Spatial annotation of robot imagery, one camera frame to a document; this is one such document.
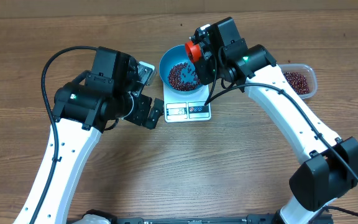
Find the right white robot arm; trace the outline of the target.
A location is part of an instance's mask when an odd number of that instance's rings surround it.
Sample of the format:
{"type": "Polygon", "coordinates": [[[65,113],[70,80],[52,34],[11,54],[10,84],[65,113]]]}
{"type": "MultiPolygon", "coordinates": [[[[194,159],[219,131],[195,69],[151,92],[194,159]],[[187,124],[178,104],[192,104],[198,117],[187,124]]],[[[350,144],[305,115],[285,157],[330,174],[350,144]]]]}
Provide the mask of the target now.
{"type": "Polygon", "coordinates": [[[292,198],[270,223],[313,223],[358,185],[358,141],[341,138],[296,94],[262,45],[248,47],[234,19],[195,30],[166,51],[159,65],[168,123],[208,120],[217,80],[258,103],[290,143],[300,167],[289,180],[292,198]]]}

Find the red measuring scoop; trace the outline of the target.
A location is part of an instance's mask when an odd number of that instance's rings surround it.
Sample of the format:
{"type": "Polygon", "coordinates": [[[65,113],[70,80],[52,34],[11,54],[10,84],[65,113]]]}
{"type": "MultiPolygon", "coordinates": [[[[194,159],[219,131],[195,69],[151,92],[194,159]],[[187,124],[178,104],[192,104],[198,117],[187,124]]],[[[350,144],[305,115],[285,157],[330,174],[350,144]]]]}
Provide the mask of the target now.
{"type": "Polygon", "coordinates": [[[202,56],[200,45],[194,44],[191,40],[185,43],[185,51],[192,63],[197,62],[202,56]]]}

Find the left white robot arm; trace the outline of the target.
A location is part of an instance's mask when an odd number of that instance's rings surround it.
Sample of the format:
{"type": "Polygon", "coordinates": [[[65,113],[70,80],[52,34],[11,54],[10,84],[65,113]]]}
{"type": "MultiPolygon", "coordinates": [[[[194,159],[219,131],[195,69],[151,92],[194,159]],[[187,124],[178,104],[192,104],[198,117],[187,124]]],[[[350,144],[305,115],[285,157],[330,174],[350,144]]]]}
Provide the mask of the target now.
{"type": "Polygon", "coordinates": [[[114,129],[122,119],[153,129],[160,116],[161,107],[152,111],[152,99],[142,94],[155,67],[105,47],[89,47],[96,52],[92,69],[59,88],[50,103],[45,86],[48,68],[57,57],[76,49],[57,52],[42,70],[41,91],[51,123],[50,136],[15,223],[65,223],[86,161],[102,133],[114,129]]]}

